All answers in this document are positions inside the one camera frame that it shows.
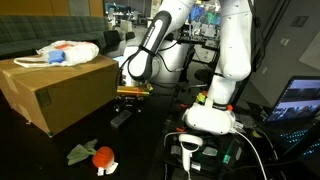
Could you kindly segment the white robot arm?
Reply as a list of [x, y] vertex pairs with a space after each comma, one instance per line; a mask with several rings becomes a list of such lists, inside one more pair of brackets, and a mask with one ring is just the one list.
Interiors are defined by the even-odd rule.
[[[235, 84], [251, 72], [251, 28], [254, 0], [219, 0], [219, 59], [205, 105], [221, 111], [228, 102]], [[167, 35], [190, 19], [196, 0], [163, 0], [142, 41], [127, 57], [122, 84], [131, 86], [145, 82], [155, 74], [153, 60]]]

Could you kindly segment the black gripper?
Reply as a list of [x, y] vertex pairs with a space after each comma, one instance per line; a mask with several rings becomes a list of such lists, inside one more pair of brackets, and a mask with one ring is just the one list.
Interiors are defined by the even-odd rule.
[[139, 86], [118, 86], [114, 105], [115, 111], [120, 112], [125, 107], [134, 107], [136, 112], [141, 112], [143, 110], [143, 100], [152, 91], [153, 87], [149, 83]]

